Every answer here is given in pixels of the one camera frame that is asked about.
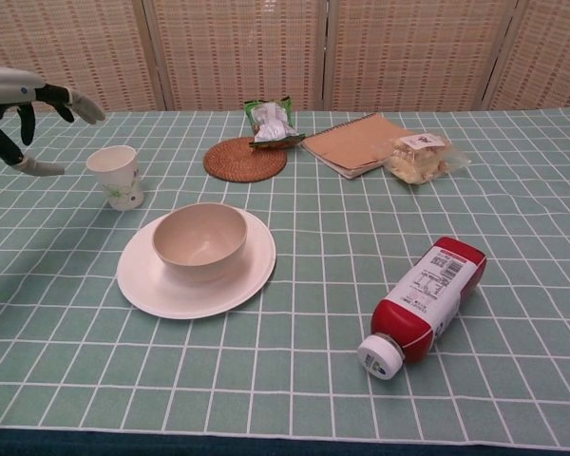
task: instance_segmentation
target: plastic bag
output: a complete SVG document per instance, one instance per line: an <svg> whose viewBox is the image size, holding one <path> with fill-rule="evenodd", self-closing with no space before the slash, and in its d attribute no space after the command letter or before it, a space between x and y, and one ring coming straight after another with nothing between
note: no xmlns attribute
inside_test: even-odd
<svg viewBox="0 0 570 456"><path fill-rule="evenodd" d="M398 138L392 141L392 148L384 166L406 183L432 181L470 164L465 154L450 141L432 133Z"/></svg>
<svg viewBox="0 0 570 456"><path fill-rule="evenodd" d="M298 134L292 124L292 99L278 102L252 100L244 103L245 114L254 130L253 148L285 148L300 143L306 135Z"/></svg>

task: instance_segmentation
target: white bowl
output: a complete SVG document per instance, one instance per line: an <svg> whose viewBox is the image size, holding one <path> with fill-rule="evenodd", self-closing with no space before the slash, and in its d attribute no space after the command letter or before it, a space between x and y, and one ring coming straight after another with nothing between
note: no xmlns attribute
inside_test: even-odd
<svg viewBox="0 0 570 456"><path fill-rule="evenodd" d="M241 262L247 223L234 207L202 202L177 209L163 218L152 246L167 273L186 281L214 280Z"/></svg>

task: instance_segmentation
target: rattan coaster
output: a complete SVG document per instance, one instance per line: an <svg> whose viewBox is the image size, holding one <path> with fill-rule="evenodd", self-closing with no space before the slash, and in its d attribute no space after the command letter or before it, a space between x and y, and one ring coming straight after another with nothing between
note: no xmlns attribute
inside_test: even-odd
<svg viewBox="0 0 570 456"><path fill-rule="evenodd" d="M287 164L286 149L258 149L249 146L253 138L234 138L211 147L202 164L210 175L231 182L264 181Z"/></svg>

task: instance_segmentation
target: robotic hand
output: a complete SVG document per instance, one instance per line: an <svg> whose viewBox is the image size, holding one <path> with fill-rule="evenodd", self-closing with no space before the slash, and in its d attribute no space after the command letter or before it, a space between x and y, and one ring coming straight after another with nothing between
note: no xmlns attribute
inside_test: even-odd
<svg viewBox="0 0 570 456"><path fill-rule="evenodd" d="M36 118L31 102L44 102L53 106L67 122L74 122L71 111L89 124L105 119L103 111L82 93L68 87L45 84L36 73L0 66L0 120L7 109L17 106L21 118L21 141L30 145L34 137ZM9 166L31 176L64 174L64 168L36 161L0 129L0 158Z"/></svg>

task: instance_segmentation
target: bottle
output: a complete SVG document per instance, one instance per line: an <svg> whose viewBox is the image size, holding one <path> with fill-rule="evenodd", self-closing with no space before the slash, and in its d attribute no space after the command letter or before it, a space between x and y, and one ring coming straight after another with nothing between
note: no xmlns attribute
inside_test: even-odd
<svg viewBox="0 0 570 456"><path fill-rule="evenodd" d="M371 335L357 349L365 369L390 379L420 361L479 283L486 258L452 237L441 237L378 303Z"/></svg>

